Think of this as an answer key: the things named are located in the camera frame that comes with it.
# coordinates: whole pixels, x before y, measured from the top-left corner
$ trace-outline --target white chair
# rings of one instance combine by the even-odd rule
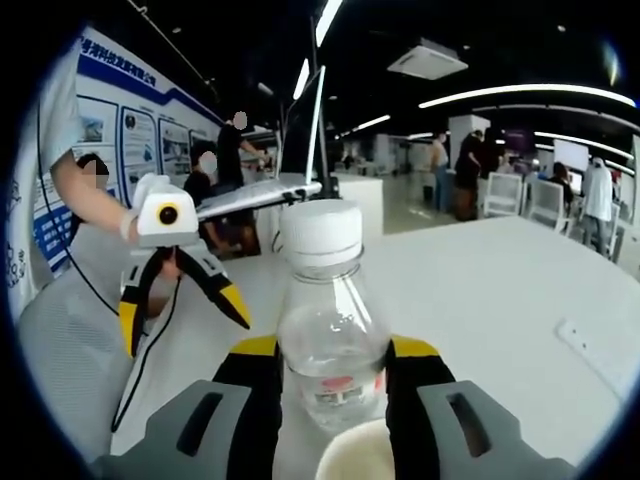
[[[518,215],[522,204],[522,177],[491,172],[483,201],[485,217]]]
[[[531,182],[531,205],[526,218],[565,235],[569,235],[574,223],[565,213],[562,186],[545,180]]]

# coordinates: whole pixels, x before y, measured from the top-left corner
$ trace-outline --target bottle label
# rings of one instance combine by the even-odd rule
[[[366,402],[384,389],[384,370],[355,377],[314,379],[313,385],[301,389],[303,398],[312,405],[340,406],[345,403]]]

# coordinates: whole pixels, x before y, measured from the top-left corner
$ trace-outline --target black shirt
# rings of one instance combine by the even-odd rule
[[[212,196],[211,180],[203,172],[191,172],[182,189],[191,195],[196,208],[200,206],[205,198]]]
[[[218,182],[238,188],[244,185],[240,153],[242,143],[240,131],[225,123],[218,135]]]
[[[456,163],[455,184],[458,188],[476,189],[478,187],[480,166],[469,158],[469,153],[473,153],[476,160],[479,160],[481,150],[482,142],[473,135],[469,135],[462,141],[460,156]]]
[[[215,196],[215,190],[211,187],[211,180],[209,180],[209,176],[203,172],[191,172],[187,181],[184,182],[182,189],[191,196],[196,208],[202,204],[205,198]],[[207,230],[204,228],[203,222],[200,222],[198,225],[198,233],[200,234],[200,238],[202,238],[210,248],[213,247],[213,245],[210,245],[211,241]]]
[[[479,158],[480,165],[482,166],[480,176],[484,179],[488,179],[491,172],[498,170],[498,167],[500,166],[500,157],[504,155],[504,148],[491,142],[483,143],[482,147],[482,155]]]

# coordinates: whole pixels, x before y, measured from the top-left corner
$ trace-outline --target white cup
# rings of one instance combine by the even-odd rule
[[[389,429],[384,419],[335,437],[324,451],[315,480],[395,480]]]

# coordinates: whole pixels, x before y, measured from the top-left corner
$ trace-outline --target display board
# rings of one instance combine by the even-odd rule
[[[96,30],[81,38],[76,89],[84,135],[76,158],[96,153],[109,168],[108,191],[131,206],[145,173],[171,177],[182,186],[190,173],[189,150],[196,140],[216,140],[223,124],[213,112],[160,72]],[[34,237],[54,273],[66,265],[61,239],[69,239],[71,212],[58,197],[51,176],[36,179]],[[56,234],[58,225],[60,235]]]
[[[553,147],[555,162],[581,172],[585,172],[589,167],[589,147],[586,145],[555,139]]]

